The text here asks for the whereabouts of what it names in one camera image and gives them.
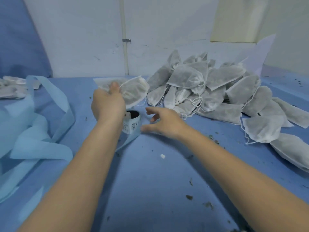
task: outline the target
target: forearm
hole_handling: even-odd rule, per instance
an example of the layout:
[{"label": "forearm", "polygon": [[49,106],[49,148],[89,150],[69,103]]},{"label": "forearm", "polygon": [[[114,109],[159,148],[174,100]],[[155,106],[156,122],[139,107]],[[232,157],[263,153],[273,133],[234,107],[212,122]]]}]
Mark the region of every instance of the forearm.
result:
[{"label": "forearm", "polygon": [[188,127],[178,138],[218,181],[257,232],[307,231],[309,206],[266,175]]},{"label": "forearm", "polygon": [[80,150],[20,232],[90,231],[122,121],[98,121]]}]

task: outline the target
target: white pipe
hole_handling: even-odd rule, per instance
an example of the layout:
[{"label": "white pipe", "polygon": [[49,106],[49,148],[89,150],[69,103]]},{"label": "white pipe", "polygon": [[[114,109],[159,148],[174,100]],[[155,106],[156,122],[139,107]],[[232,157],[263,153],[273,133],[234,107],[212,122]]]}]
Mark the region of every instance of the white pipe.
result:
[{"label": "white pipe", "polygon": [[[119,10],[120,10],[122,38],[126,39],[127,37],[126,37],[125,3],[123,0],[119,0]],[[123,45],[123,55],[125,58],[125,74],[129,75],[127,42],[122,42],[122,45]]]}]

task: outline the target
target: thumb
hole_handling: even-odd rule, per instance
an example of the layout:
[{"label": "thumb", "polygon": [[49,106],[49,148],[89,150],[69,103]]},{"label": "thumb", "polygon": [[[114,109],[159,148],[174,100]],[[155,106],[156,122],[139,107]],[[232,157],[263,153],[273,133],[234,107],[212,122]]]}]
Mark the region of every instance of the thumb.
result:
[{"label": "thumb", "polygon": [[119,93],[119,91],[120,91],[119,84],[117,82],[111,83],[111,85],[109,86],[109,93],[114,94]]},{"label": "thumb", "polygon": [[141,132],[143,133],[150,133],[156,132],[158,130],[157,124],[150,124],[150,125],[142,125]]}]

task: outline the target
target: debris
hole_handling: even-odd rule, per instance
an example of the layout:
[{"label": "debris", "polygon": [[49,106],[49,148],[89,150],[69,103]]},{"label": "debris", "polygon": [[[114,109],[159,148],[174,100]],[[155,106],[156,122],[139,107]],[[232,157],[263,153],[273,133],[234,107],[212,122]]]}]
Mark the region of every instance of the debris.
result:
[{"label": "debris", "polygon": [[186,195],[186,198],[187,198],[188,200],[192,200],[192,199],[193,199],[193,196],[191,196],[191,195]]},{"label": "debris", "polygon": [[186,159],[191,160],[191,159],[193,159],[193,157],[194,157],[194,155],[191,155],[191,156],[186,157]]},{"label": "debris", "polygon": [[211,208],[211,210],[213,211],[214,210],[214,206],[211,204],[211,202],[206,202],[206,203],[203,203],[203,205],[205,206],[205,207],[210,207]]}]

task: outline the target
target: blue tablecloth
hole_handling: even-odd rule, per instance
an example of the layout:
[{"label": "blue tablecloth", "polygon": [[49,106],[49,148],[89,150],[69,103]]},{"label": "blue tablecloth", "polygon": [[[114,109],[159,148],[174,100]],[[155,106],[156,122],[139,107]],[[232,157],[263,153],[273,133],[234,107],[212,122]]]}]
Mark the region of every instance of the blue tablecloth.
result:
[{"label": "blue tablecloth", "polygon": [[[60,141],[76,153],[95,125],[90,104],[96,85],[92,78],[51,78],[72,107],[76,122]],[[273,96],[309,111],[309,102],[268,85]],[[0,106],[13,102],[1,100]],[[44,88],[35,92],[37,111],[54,133],[62,112]],[[142,122],[151,116],[136,106]],[[247,164],[271,177],[309,203],[309,174],[282,159],[269,144],[246,145],[240,126],[194,115],[186,122]],[[282,128],[309,143],[308,129]],[[140,135],[114,156],[99,201],[92,231],[208,231],[243,227],[245,222],[222,189],[191,152],[177,141],[159,135]],[[18,191],[0,204],[0,231],[15,231],[18,213],[41,185],[66,167],[61,160],[44,160],[21,182]]]}]

